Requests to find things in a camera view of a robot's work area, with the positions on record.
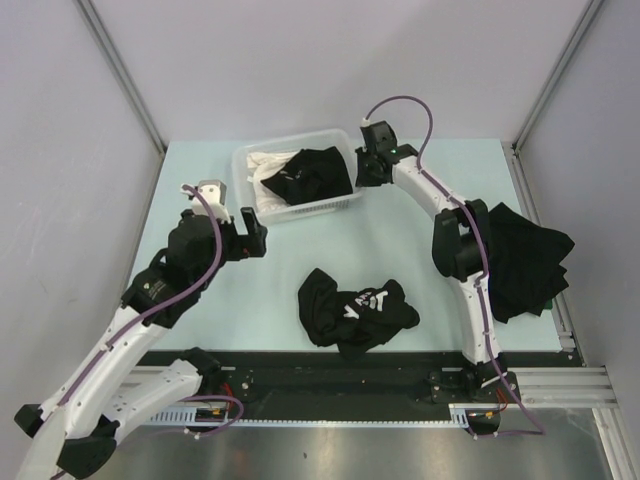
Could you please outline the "white plastic basket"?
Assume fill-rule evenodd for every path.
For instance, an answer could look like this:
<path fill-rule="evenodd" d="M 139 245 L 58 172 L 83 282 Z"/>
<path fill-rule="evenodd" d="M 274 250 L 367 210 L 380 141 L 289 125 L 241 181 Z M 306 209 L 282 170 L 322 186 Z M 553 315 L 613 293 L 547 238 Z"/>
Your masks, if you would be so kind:
<path fill-rule="evenodd" d="M 302 148 L 321 150 L 331 146 L 335 146 L 343 156 L 353 188 L 352 194 L 296 206 L 286 206 L 269 212 L 258 211 L 252 185 L 253 170 L 247 164 L 247 156 L 250 153 L 282 153 Z M 357 161 L 355 149 L 347 132 L 339 128 L 305 132 L 241 146 L 232 155 L 231 169 L 237 205 L 239 207 L 252 207 L 256 211 L 259 222 L 266 226 L 347 208 L 352 202 L 360 199 L 364 193 L 363 188 L 356 186 Z"/>

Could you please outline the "black printed t shirt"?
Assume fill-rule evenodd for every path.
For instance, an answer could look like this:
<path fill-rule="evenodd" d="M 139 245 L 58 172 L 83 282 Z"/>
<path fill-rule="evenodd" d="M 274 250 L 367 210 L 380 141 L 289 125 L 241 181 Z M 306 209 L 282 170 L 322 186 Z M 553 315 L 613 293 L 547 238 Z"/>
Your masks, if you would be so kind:
<path fill-rule="evenodd" d="M 418 311 L 394 279 L 379 288 L 341 291 L 331 276 L 316 268 L 302 283 L 297 299 L 298 317 L 309 340 L 318 347 L 335 345 L 348 361 L 420 323 Z"/>

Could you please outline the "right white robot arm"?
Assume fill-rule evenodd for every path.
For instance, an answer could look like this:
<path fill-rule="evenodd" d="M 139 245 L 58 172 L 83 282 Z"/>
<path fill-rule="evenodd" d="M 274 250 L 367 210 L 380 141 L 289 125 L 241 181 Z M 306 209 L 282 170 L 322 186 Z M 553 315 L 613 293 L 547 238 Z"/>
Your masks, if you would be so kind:
<path fill-rule="evenodd" d="M 432 219 L 433 263 L 457 295 L 462 328 L 463 393 L 484 401 L 500 387 L 510 390 L 502 350 L 491 319 L 489 246 L 491 232 L 484 201 L 457 197 L 421 165 L 421 150 L 399 144 L 385 121 L 365 119 L 364 145 L 356 150 L 359 187 L 392 184 L 408 194 Z"/>

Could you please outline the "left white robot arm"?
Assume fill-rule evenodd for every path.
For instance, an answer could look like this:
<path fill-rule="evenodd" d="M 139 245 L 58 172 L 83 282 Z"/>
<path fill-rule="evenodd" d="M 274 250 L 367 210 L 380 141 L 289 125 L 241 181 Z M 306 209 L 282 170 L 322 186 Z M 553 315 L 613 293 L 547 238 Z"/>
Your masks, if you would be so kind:
<path fill-rule="evenodd" d="M 20 479 L 85 479 L 96 473 L 138 426 L 181 402 L 223 403 L 241 415 L 242 403 L 224 389 L 214 356 L 198 347 L 168 367 L 121 392 L 122 382 L 150 348 L 200 300 L 227 262 L 261 258 L 267 229 L 244 207 L 246 231 L 233 219 L 185 210 L 167 244 L 140 271 L 121 298 L 107 330 L 71 378 L 40 404 L 23 405 L 15 423 L 32 444 Z"/>

